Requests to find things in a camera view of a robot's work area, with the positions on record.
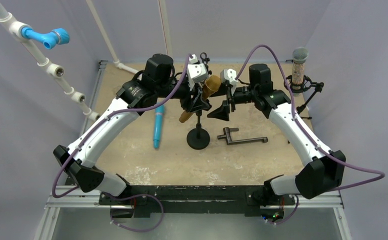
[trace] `wooden tabletop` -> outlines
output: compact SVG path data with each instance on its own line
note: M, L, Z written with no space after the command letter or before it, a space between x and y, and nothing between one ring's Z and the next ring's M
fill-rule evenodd
M129 64L141 70L145 64ZM209 64L215 75L225 68L238 71L241 64ZM275 89L284 90L277 65L268 64ZM182 64L175 64L176 72ZM291 74L291 64L283 70ZM95 111L103 113L115 93L132 74L108 64L102 79ZM248 66L240 77L248 82ZM210 99L212 109L218 108L225 96ZM302 96L295 98L295 105L304 103ZM191 149L186 136L195 128L196 116L185 123L178 121L182 113L178 100L165 104L160 147L153 148L154 111L145 112L126 127L105 149L97 166L111 173L118 173L133 185L257 185L274 176L297 174L303 167L294 148L287 143L282 132L266 119L252 103L239 104L230 114L230 122L207 118L204 112L202 126L210 134L210 144L203 150ZM307 116L305 110L301 115ZM253 142L228 146L224 139L224 127L239 128L231 134L234 140L268 137L267 143Z

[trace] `blue valve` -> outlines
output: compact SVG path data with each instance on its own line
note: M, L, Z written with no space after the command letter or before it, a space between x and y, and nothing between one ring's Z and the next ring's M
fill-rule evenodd
M25 39L36 40L44 45L46 49L52 49L55 45L68 44L70 36L63 28L57 28L49 33L38 33L30 27L24 27L21 31Z

